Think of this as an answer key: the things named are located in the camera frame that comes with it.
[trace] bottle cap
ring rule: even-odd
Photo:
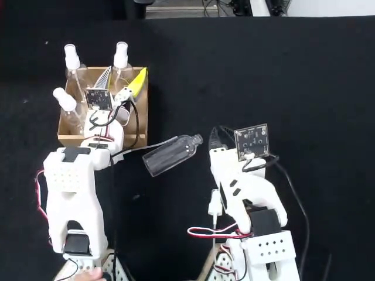
[[[117,68],[126,68],[128,65],[128,45],[125,42],[118,42],[113,65]]]
[[[56,88],[53,90],[53,96],[59,102],[61,108],[65,111],[73,111],[77,107],[77,101],[65,92],[62,88]]]
[[[77,55],[77,50],[75,45],[73,44],[68,44],[65,45],[64,47],[65,50],[65,64],[66,68],[68,70],[77,70],[80,68],[80,58]]]

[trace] black cloth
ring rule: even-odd
[[[33,182],[60,146],[52,90],[64,86],[63,46],[75,43],[84,63],[107,66],[120,40],[129,44],[131,64],[149,67],[149,143],[196,133],[206,141],[193,158],[156,178],[142,152],[115,165],[120,258],[137,280],[198,276],[211,241],[189,237],[186,229],[212,223],[210,130],[262,123],[311,219],[304,280],[320,280],[329,253],[329,280],[370,276],[374,26],[374,17],[227,18],[3,29],[1,279],[51,280],[63,263],[47,242]],[[298,262],[303,217],[286,179],[274,168],[266,177],[287,209]],[[110,171],[96,178],[111,240]]]

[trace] black cable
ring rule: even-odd
[[[65,278],[58,279],[58,280],[56,280],[56,281],[63,281],[63,280],[69,279],[69,278],[73,277],[74,274],[77,273],[78,268],[79,268],[78,263],[76,263],[76,262],[75,262],[74,260],[72,260],[72,259],[68,259],[68,261],[74,262],[74,263],[76,264],[76,266],[77,266],[76,271],[74,271],[74,273],[73,273],[72,275],[69,275],[68,277],[65,277]]]
[[[302,202],[301,200],[299,199],[298,195],[297,195],[297,192],[296,190],[294,189],[294,186],[292,184],[292,180],[291,178],[289,177],[288,175],[288,172],[287,170],[285,170],[284,167],[282,167],[279,163],[275,163],[276,167],[279,169],[279,171],[284,174],[284,176],[287,178],[288,180],[288,183],[289,183],[289,186],[293,192],[293,195],[305,217],[305,224],[306,224],[306,240],[305,240],[305,245],[304,245],[304,249],[302,251],[302,256],[301,256],[301,261],[299,263],[299,269],[298,269],[298,274],[299,274],[299,278],[300,280],[302,281],[302,277],[304,275],[304,269],[305,269],[305,263],[306,263],[306,256],[307,256],[307,251],[309,249],[309,243],[310,243],[310,222],[309,222],[309,217],[307,216],[307,213],[302,205]]]
[[[131,103],[131,106],[133,107],[134,109],[134,114],[135,114],[135,122],[137,123],[136,124],[136,130],[135,130],[135,140],[133,142],[133,144],[127,148],[124,148],[123,150],[115,153],[112,155],[112,157],[115,157],[117,155],[120,155],[122,153],[124,153],[125,151],[129,150],[129,149],[132,149],[138,142],[138,139],[139,139],[139,114],[138,114],[138,110],[137,110],[137,107],[135,106],[134,102],[132,100],[129,100],[129,102]]]
[[[253,172],[253,171],[256,171],[256,170],[263,169],[263,168],[271,167],[272,165],[276,164],[277,161],[279,161],[279,156],[277,156],[277,155],[270,154],[270,157],[272,157],[272,160],[270,160],[268,162],[265,162],[262,165],[255,166],[255,167],[246,168],[246,166],[249,165],[250,162],[253,161],[253,160],[250,159],[250,160],[246,161],[246,164],[242,167],[242,172],[248,173],[248,172]]]
[[[324,270],[324,275],[323,275],[322,281],[327,281],[331,263],[332,263],[332,254],[330,253],[329,256],[328,256],[328,261],[327,261],[327,264],[326,264],[326,268]]]
[[[221,1],[217,1],[217,7],[218,7],[218,10],[219,10],[219,8],[224,12],[224,14],[226,15],[226,16],[229,16],[228,15],[228,13],[223,9],[223,7],[221,6]]]
[[[204,2],[203,2],[203,0],[202,0],[202,5],[203,5],[203,15],[206,16],[206,17],[208,17],[208,18],[211,18],[211,17],[210,17],[210,15],[209,15],[208,11],[207,11],[207,7],[211,4],[212,1],[213,1],[213,0],[210,0],[210,1],[207,3],[207,5],[204,5]]]
[[[115,168],[113,157],[110,157],[111,167],[111,201],[112,201],[112,217],[113,217],[113,264],[112,276],[113,281],[116,281],[116,260],[117,260],[117,200],[115,195]]]
[[[244,258],[245,258],[245,273],[244,273],[244,276],[242,276],[241,279],[238,279],[238,280],[236,280],[236,281],[242,281],[242,280],[244,280],[244,278],[246,277],[246,274],[247,274],[247,261],[246,261],[246,253],[245,253],[245,250],[243,250],[243,252],[244,252]]]
[[[128,102],[132,102],[131,100],[126,100],[124,101],[119,107],[116,108],[115,112],[113,113],[112,115],[112,118],[110,120],[108,120],[108,122],[104,123],[104,124],[98,124],[98,123],[95,123],[96,119],[93,119],[93,116],[95,115],[95,113],[97,112],[94,112],[92,114],[92,116],[90,116],[90,118],[88,119],[90,121],[91,124],[93,124],[95,127],[106,127],[108,126],[110,123],[112,123],[113,121],[115,121],[117,115],[118,115],[118,111],[120,110],[121,107],[123,107],[125,104],[127,104]]]

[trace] clear plastic bottle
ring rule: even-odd
[[[91,79],[88,69],[85,65],[81,65],[80,58],[77,55],[75,45],[68,44],[64,47],[65,63],[67,68],[67,82],[69,85],[76,85],[80,94],[79,102],[86,102],[86,95],[84,90],[94,86],[94,81]]]
[[[197,151],[197,146],[202,143],[200,135],[182,135],[145,154],[143,161],[151,176],[156,177],[192,157]]]
[[[116,95],[134,79],[134,71],[128,63],[128,45],[125,42],[118,42],[116,54],[113,59],[113,66],[110,81],[110,93]]]
[[[61,106],[61,116],[65,124],[69,126],[71,135],[83,135],[85,115],[82,111],[80,103],[65,92],[62,88],[56,88],[53,96],[57,99]]]

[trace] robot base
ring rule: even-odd
[[[89,259],[77,259],[72,258],[73,261],[75,261],[79,268],[75,275],[87,271],[91,271],[93,269],[93,261]],[[113,268],[113,250],[108,250],[104,258],[101,260],[101,268],[103,269],[103,272],[108,272],[111,275],[111,278],[113,280],[113,274],[112,274],[112,268]],[[61,268],[59,273],[55,276],[53,281],[60,280],[62,278],[66,278],[67,276],[70,276],[74,271],[76,271],[77,266],[71,261],[66,261],[64,266]],[[66,281],[73,281],[75,275],[73,275],[71,278],[65,279]],[[116,280],[117,281],[133,281],[133,278],[131,276],[126,276],[124,269],[121,266],[120,261],[116,260]]]

